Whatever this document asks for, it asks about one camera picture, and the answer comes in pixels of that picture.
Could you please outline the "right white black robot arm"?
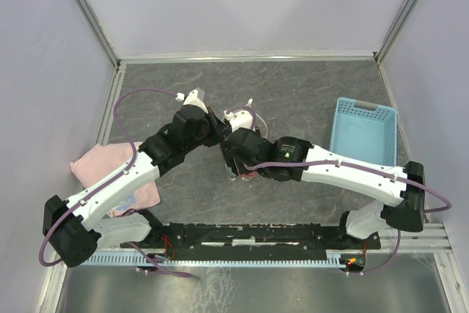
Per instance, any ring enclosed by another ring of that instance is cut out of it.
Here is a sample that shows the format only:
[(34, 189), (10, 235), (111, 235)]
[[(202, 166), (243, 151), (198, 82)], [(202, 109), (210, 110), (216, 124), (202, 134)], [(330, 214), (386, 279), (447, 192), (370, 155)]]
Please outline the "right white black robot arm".
[(402, 232), (424, 228), (424, 167), (381, 166), (347, 158), (294, 137), (268, 141), (254, 130), (240, 128), (221, 142), (227, 160), (267, 179), (323, 183), (372, 198), (372, 203), (345, 213), (336, 239), (352, 248), (387, 227)]

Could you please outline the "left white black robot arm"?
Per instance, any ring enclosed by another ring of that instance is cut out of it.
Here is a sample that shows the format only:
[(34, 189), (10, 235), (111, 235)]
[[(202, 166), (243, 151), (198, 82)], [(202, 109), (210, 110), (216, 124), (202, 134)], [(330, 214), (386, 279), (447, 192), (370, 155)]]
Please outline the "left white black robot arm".
[(105, 239), (101, 218), (129, 194), (180, 165), (200, 146), (220, 144), (232, 131), (229, 116), (211, 108), (183, 106), (173, 120), (133, 149), (132, 157), (88, 189), (66, 200), (52, 196), (44, 206), (44, 244), (74, 268), (89, 259)]

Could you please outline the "clear polka dot zip bag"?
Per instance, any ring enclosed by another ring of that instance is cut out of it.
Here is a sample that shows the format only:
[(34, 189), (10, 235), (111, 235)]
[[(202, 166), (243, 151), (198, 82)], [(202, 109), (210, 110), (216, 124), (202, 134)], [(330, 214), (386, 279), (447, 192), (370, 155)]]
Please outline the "clear polka dot zip bag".
[[(261, 137), (268, 137), (268, 126), (266, 121), (254, 110), (252, 104), (254, 99), (250, 97), (246, 103), (238, 104), (230, 107), (223, 112), (223, 121), (228, 124), (235, 132), (239, 128), (247, 128), (254, 132), (260, 133)], [(231, 166), (226, 165), (229, 170), (230, 179), (236, 180), (238, 177), (247, 181), (255, 176), (255, 173), (247, 170), (239, 161), (232, 161)]]

